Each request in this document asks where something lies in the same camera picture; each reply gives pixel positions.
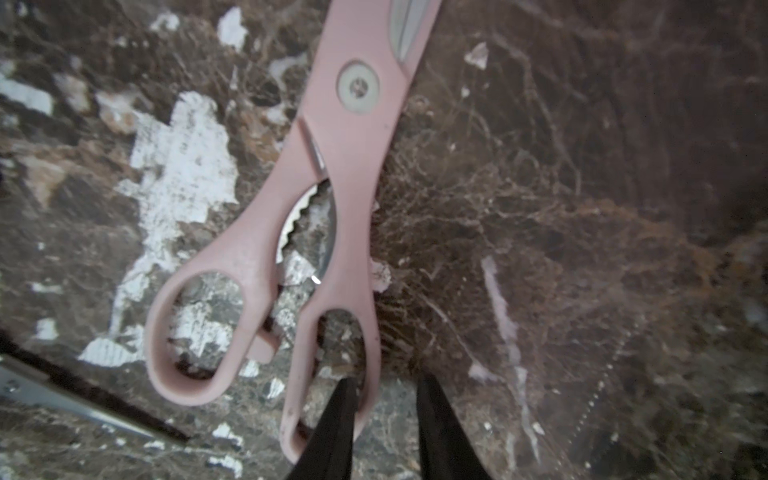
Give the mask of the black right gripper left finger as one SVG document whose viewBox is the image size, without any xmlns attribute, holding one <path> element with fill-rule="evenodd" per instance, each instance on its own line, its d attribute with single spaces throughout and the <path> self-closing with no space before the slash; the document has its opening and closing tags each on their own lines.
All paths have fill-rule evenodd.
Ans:
<svg viewBox="0 0 768 480">
<path fill-rule="evenodd" d="M 357 406 L 356 381 L 340 380 L 287 480 L 351 479 Z"/>
</svg>

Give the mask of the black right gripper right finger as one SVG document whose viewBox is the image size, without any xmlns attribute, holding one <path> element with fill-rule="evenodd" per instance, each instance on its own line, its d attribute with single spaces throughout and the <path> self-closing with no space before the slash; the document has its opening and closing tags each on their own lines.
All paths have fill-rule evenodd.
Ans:
<svg viewBox="0 0 768 480">
<path fill-rule="evenodd" d="M 433 374 L 420 377 L 416 404 L 422 478 L 491 480 Z"/>
</svg>

